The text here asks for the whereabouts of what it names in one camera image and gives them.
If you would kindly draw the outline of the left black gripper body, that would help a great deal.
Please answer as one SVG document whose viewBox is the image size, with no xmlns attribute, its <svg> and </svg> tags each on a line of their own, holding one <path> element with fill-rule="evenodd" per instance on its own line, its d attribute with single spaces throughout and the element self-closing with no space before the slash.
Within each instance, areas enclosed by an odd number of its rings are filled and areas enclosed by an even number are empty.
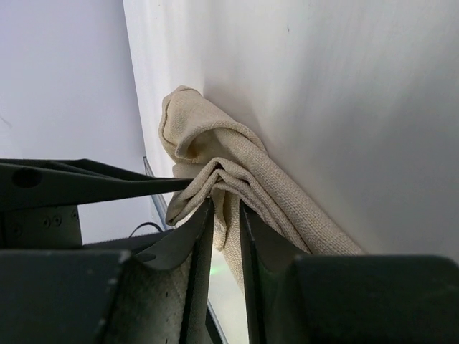
<svg viewBox="0 0 459 344">
<path fill-rule="evenodd" d="M 2 249 L 77 249 L 82 246 L 76 206 L 1 213 Z"/>
</svg>

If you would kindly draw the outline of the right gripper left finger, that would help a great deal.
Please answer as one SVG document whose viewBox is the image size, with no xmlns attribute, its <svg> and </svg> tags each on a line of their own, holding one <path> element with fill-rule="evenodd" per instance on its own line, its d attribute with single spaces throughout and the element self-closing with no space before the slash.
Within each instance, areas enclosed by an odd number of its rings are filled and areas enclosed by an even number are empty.
<svg viewBox="0 0 459 344">
<path fill-rule="evenodd" d="M 1 248 L 3 343 L 213 343 L 213 204 L 180 227 L 77 249 Z"/>
</svg>

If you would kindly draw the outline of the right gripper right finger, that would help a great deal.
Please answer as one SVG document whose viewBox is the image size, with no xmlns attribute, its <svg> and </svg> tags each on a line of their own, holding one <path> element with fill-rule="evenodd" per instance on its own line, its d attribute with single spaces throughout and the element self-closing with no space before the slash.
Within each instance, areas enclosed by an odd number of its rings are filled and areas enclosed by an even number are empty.
<svg viewBox="0 0 459 344">
<path fill-rule="evenodd" d="M 251 343 L 456 343 L 458 266 L 302 252 L 240 205 Z"/>
</svg>

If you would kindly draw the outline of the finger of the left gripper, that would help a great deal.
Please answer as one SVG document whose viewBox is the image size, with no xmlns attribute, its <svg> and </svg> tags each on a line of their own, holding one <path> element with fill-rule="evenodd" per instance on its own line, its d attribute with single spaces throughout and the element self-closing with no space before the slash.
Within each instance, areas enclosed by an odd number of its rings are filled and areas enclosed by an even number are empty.
<svg viewBox="0 0 459 344">
<path fill-rule="evenodd" d="M 157 178 L 88 159 L 1 159 L 1 210 L 129 199 L 184 190 L 189 178 Z"/>
</svg>

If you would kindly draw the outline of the beige cloth napkin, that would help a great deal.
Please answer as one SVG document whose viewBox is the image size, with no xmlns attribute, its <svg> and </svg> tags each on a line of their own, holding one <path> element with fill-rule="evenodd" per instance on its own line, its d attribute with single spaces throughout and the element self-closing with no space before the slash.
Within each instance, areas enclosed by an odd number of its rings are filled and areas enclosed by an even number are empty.
<svg viewBox="0 0 459 344">
<path fill-rule="evenodd" d="M 162 102 L 158 134 L 173 175 L 190 184 L 171 198 L 166 222 L 178 224 L 205 199 L 214 204 L 214 247 L 243 285 L 240 204 L 309 254 L 361 254 L 355 243 L 268 155 L 248 127 L 181 86 Z"/>
</svg>

